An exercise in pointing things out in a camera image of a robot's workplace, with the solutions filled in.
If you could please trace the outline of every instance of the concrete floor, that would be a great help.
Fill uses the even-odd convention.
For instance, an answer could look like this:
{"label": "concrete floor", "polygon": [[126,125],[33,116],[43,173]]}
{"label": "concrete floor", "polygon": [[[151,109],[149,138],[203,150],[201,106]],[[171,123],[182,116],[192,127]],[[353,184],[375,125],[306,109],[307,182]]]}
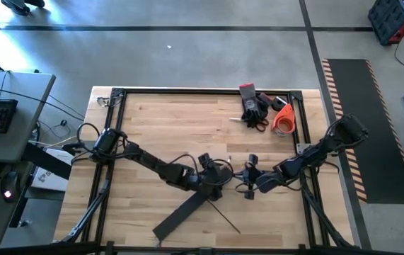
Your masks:
{"label": "concrete floor", "polygon": [[[313,27],[369,27],[372,0],[306,0]],[[290,0],[109,0],[47,1],[18,17],[0,4],[4,25],[73,26],[304,26],[299,1]],[[315,32],[320,58],[371,61],[393,124],[404,147],[404,67],[395,47],[382,47],[373,33]],[[404,40],[398,55],[404,61]],[[319,89],[315,64],[304,31],[0,31],[4,69],[39,69],[57,76],[52,95],[85,113],[92,86],[237,87]],[[50,107],[41,121],[67,119]],[[45,141],[56,142],[51,135]],[[52,214],[30,201],[25,217]],[[50,202],[59,207],[59,203]],[[404,252],[404,205],[361,205],[373,249]],[[36,228],[26,243],[44,244]],[[11,243],[8,235],[4,244]]]}

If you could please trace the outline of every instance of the white paper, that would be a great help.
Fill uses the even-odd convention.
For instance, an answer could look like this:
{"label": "white paper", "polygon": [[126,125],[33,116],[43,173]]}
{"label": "white paper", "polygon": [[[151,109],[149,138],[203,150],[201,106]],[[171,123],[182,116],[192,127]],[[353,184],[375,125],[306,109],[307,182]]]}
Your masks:
{"label": "white paper", "polygon": [[[47,149],[46,153],[54,156],[55,158],[71,165],[71,160],[73,159],[73,155],[68,152],[58,150],[58,149]],[[68,180],[65,180],[62,177],[56,176],[50,171],[43,169],[41,167],[38,168],[35,178],[32,182],[32,187],[35,188],[45,188],[53,191],[67,191]]]}

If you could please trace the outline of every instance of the floor mat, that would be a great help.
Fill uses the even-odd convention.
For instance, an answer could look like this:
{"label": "floor mat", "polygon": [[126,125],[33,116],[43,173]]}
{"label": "floor mat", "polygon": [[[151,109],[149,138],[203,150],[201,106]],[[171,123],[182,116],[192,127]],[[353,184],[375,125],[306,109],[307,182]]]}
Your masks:
{"label": "floor mat", "polygon": [[368,60],[322,61],[335,116],[354,113],[369,130],[369,138],[348,149],[359,201],[404,204],[404,151]]}

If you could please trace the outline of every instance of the hazard stripe tape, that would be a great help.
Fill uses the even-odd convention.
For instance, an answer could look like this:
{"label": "hazard stripe tape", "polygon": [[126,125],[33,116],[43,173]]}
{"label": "hazard stripe tape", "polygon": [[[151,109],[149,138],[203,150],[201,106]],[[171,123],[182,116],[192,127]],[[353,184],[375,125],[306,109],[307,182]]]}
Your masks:
{"label": "hazard stripe tape", "polygon": [[388,113],[388,109],[387,109],[387,106],[386,106],[386,102],[384,101],[384,98],[383,98],[383,96],[381,95],[381,90],[380,90],[380,88],[379,88],[379,85],[378,85],[378,82],[377,82],[377,80],[376,80],[376,76],[375,76],[375,74],[374,74],[374,72],[373,72],[373,69],[371,68],[370,61],[366,60],[366,63],[367,63],[367,66],[368,66],[368,68],[369,68],[369,72],[370,72],[371,79],[373,80],[374,86],[376,87],[376,90],[378,91],[378,96],[379,96],[379,99],[381,100],[381,105],[383,106],[384,113],[386,114],[386,117],[387,117],[387,121],[388,121],[389,125],[391,126],[392,134],[393,134],[393,136],[395,137],[395,142],[396,142],[396,144],[397,144],[397,146],[398,146],[398,149],[400,150],[401,158],[403,159],[403,162],[404,162],[404,150],[403,150],[403,146],[401,145],[400,139],[398,138],[397,132],[395,131],[395,127],[394,127],[393,124],[392,124],[392,120],[391,120],[390,114]]}
{"label": "hazard stripe tape", "polygon": [[[328,85],[328,90],[330,94],[330,100],[332,101],[335,117],[340,119],[343,116],[343,107],[340,102],[340,97],[337,93],[337,87],[335,86],[335,77],[332,74],[332,69],[330,68],[329,61],[323,59],[322,61],[325,79]],[[360,174],[359,165],[356,160],[356,156],[353,149],[346,149],[346,156],[348,160],[348,167],[352,175],[352,180],[354,183],[354,189],[356,190],[357,198],[359,202],[367,202],[367,194],[365,192],[364,183],[362,181],[362,175]]]}

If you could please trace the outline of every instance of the wooden table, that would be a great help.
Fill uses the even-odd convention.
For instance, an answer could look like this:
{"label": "wooden table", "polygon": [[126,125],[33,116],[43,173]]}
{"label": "wooden table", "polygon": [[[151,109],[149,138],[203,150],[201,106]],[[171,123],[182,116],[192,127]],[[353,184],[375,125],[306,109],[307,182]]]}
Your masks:
{"label": "wooden table", "polygon": [[[100,130],[107,109],[101,108],[96,98],[108,97],[111,89],[93,87],[88,104],[85,121]],[[302,93],[311,140],[316,142],[327,128],[320,92],[303,90]],[[116,123],[116,110],[112,125]],[[213,159],[228,159],[230,156],[235,171],[240,171],[248,155],[254,153],[259,157],[258,168],[270,171],[275,164],[295,155],[291,136],[278,137],[269,128],[260,133],[229,120],[229,117],[238,117],[241,113],[239,96],[134,93],[127,96],[122,130],[129,140],[167,162],[184,153],[198,157],[209,152]],[[275,114],[270,111],[270,121]],[[95,140],[97,135],[86,128],[82,138]],[[184,159],[180,162],[192,164]],[[66,236],[85,213],[94,171],[95,164],[90,161],[80,161],[73,166],[54,239]],[[337,170],[325,165],[321,167],[318,178],[327,216],[352,243]],[[163,241],[162,247],[292,249],[298,244],[308,245],[300,192],[279,187],[267,194],[257,192],[255,200],[246,200],[243,194],[234,190],[239,183],[234,179],[225,185],[224,197],[214,204],[241,234],[209,203],[205,203]],[[299,182],[292,186],[297,188]],[[117,160],[102,243],[114,241],[115,246],[155,247],[158,240],[152,229],[192,193],[167,186],[157,174],[133,161]],[[320,242],[318,220],[312,214],[316,238]],[[95,214],[91,240],[94,239],[97,219]]]}

